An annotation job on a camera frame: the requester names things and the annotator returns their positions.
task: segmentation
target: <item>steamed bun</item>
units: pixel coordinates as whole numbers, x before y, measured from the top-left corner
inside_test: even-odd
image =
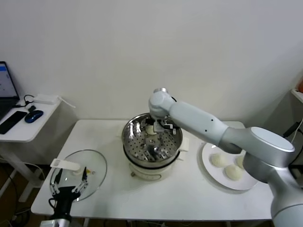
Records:
[[[222,154],[213,154],[210,156],[210,162],[215,166],[215,167],[225,167],[227,166],[227,160]]]
[[[243,160],[244,160],[243,155],[236,158],[236,163],[237,163],[238,167],[240,167],[241,169],[244,169]]]
[[[228,178],[230,178],[231,180],[233,181],[238,181],[242,178],[242,175],[243,175],[243,170],[236,166],[236,165],[230,165],[230,166],[227,166],[225,169],[224,169],[226,175]]]

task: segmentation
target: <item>glass lid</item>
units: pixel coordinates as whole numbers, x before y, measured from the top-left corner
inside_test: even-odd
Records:
[[[107,161],[105,157],[96,150],[79,150],[68,155],[64,160],[80,164],[80,171],[72,171],[64,169],[57,187],[78,186],[82,181],[83,171],[86,168],[88,185],[81,193],[81,196],[75,201],[81,201],[91,196],[103,183],[107,173]],[[55,181],[61,169],[56,168],[50,180],[51,185]]]

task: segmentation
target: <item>laptop screen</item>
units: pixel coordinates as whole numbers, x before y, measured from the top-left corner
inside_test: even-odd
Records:
[[[0,63],[0,98],[14,98],[18,94],[14,88],[9,71],[4,63]]]

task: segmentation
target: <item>white wall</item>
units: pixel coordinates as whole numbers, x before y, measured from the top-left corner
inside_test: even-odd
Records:
[[[130,118],[167,87],[222,119],[261,125],[256,113],[300,78],[302,9],[301,0],[2,1],[0,59],[24,93],[77,106],[58,118]]]

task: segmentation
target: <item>stainless steel steamer basket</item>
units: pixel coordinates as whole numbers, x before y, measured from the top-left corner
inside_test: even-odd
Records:
[[[153,132],[151,116],[144,113],[131,119],[122,131],[125,155],[135,165],[146,169],[164,168],[179,155],[182,131]]]

